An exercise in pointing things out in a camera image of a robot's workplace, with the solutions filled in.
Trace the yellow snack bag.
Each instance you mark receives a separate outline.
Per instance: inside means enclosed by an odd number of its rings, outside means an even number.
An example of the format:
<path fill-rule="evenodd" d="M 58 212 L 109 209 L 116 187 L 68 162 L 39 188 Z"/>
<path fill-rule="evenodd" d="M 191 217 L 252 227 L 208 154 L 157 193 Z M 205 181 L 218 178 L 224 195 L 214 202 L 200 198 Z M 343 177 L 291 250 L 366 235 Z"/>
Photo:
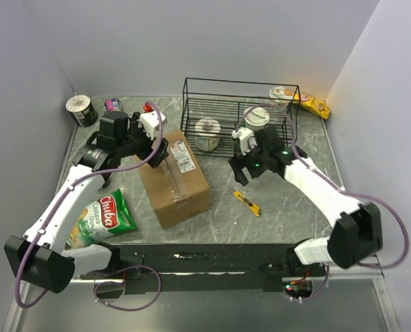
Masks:
<path fill-rule="evenodd" d="M 315 116 L 319 116 L 324 120 L 327 120 L 330 115 L 330 109 L 324 100 L 314 98 L 305 94 L 295 94 L 293 99 L 300 103 L 300 106 L 312 113 Z"/>

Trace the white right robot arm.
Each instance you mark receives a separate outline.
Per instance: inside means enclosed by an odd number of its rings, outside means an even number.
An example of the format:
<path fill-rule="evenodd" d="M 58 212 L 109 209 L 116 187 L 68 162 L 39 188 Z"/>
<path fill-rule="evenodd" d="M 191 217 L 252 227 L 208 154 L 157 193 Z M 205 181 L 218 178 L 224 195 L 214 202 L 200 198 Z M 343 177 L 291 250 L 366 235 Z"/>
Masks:
<path fill-rule="evenodd" d="M 168 161 L 140 171 L 146 193 L 162 229 L 174 227 L 210 211 L 211 191 L 189 144 L 180 132 L 168 135 Z M 299 147 L 286 148 L 274 127 L 259 131 L 240 127 L 232 132 L 236 153 L 228 161 L 236 182 L 270 171 L 301 191 L 326 217 L 332 232 L 328 237 L 303 239 L 288 251 L 286 267 L 303 275 L 311 264 L 335 264 L 348 269 L 382 247 L 381 216 L 373 204 L 364 204 L 334 185 Z"/>

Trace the brown cardboard box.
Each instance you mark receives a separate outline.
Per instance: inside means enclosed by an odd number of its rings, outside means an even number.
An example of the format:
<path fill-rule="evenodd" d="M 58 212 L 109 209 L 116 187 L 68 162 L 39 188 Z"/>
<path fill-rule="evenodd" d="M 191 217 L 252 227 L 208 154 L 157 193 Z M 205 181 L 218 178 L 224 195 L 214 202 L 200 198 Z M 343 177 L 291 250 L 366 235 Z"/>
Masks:
<path fill-rule="evenodd" d="M 162 229 L 171 228 L 210 209 L 210 186 L 184 136 L 165 133 L 169 156 L 156 168 L 139 168 L 147 196 Z"/>

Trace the pink yogurt cup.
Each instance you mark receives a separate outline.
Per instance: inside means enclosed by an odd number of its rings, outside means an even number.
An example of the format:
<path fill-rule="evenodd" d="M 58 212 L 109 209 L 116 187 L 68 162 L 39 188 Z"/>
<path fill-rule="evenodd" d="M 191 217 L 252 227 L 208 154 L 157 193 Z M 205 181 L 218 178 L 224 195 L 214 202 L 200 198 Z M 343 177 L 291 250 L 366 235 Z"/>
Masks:
<path fill-rule="evenodd" d="M 107 111 L 122 111 L 121 102 L 118 98 L 110 98 L 105 101 L 104 106 Z"/>

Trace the yellow utility knife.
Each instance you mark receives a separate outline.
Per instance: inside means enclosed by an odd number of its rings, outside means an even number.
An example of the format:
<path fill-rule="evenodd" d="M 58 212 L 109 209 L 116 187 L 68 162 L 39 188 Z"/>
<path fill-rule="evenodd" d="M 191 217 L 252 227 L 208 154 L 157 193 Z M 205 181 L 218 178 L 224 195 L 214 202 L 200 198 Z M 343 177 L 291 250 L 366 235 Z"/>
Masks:
<path fill-rule="evenodd" d="M 240 191 L 234 191 L 232 195 L 240 202 L 242 202 L 245 206 L 247 206 L 256 217 L 261 217 L 261 208 L 257 204 L 246 198 Z"/>

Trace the white yogurt cup behind basket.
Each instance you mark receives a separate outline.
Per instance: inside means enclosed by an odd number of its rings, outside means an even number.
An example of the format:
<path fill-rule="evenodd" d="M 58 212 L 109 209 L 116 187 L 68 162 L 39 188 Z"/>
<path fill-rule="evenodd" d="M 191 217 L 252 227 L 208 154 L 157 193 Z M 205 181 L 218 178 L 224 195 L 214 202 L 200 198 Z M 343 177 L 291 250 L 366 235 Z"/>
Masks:
<path fill-rule="evenodd" d="M 293 101 L 295 93 L 285 86 L 276 86 L 269 90 L 269 96 L 273 104 L 288 104 Z"/>

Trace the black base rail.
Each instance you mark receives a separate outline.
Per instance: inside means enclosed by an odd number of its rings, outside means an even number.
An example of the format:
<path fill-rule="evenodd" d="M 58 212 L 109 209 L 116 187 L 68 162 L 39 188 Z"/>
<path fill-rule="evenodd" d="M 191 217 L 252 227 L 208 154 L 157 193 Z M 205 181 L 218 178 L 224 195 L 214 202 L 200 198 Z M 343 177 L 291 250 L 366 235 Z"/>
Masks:
<path fill-rule="evenodd" d="M 125 281 L 125 293 L 154 291 L 230 291 L 261 289 L 281 292 L 286 279 L 324 277 L 320 264 L 303 266 L 280 243 L 120 244 L 125 273 L 92 272 L 83 280 Z"/>

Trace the white lidded jar in basket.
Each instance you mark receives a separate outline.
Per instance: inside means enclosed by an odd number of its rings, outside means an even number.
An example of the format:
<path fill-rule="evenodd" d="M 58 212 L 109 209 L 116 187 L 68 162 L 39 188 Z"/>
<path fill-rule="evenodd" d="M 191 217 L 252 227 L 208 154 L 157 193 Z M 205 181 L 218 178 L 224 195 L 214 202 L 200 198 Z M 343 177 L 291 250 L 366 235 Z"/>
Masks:
<path fill-rule="evenodd" d="M 212 118 L 202 118 L 194 126 L 195 144 L 204 152 L 214 151 L 219 146 L 221 126 Z"/>

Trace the black can white lid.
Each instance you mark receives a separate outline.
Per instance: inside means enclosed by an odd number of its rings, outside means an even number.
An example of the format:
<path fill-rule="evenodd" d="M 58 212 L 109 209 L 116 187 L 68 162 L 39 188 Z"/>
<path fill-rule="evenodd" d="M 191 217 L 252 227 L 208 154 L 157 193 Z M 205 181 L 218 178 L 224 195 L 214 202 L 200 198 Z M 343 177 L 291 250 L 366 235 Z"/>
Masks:
<path fill-rule="evenodd" d="M 66 102 L 65 107 L 79 127 L 90 127 L 98 119 L 98 113 L 94 109 L 90 97 L 86 95 L 73 96 Z"/>

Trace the green Chuba chips bag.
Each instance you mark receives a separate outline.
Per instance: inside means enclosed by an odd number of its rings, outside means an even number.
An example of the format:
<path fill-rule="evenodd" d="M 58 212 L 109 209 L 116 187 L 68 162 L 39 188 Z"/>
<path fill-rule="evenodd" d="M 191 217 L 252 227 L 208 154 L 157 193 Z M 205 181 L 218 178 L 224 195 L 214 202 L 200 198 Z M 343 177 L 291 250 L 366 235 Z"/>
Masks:
<path fill-rule="evenodd" d="M 67 239 L 66 248 L 85 248 L 136 229 L 122 192 L 117 189 L 83 209 Z"/>

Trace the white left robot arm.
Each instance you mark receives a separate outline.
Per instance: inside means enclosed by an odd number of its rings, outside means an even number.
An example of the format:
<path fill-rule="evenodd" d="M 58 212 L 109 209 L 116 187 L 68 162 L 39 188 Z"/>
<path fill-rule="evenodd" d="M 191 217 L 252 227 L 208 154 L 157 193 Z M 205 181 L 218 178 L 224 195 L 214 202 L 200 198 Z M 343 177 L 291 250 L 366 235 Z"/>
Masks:
<path fill-rule="evenodd" d="M 167 118 L 148 113 L 105 112 L 99 129 L 77 153 L 68 176 L 50 205 L 22 237 L 11 236 L 4 251 L 16 283 L 28 282 L 53 293 L 63 291 L 79 275 L 98 271 L 106 278 L 121 269 L 119 250 L 92 244 L 66 250 L 77 217 L 114 172 L 122 171 L 122 158 L 137 156 L 157 167 L 167 157 L 163 126 Z"/>

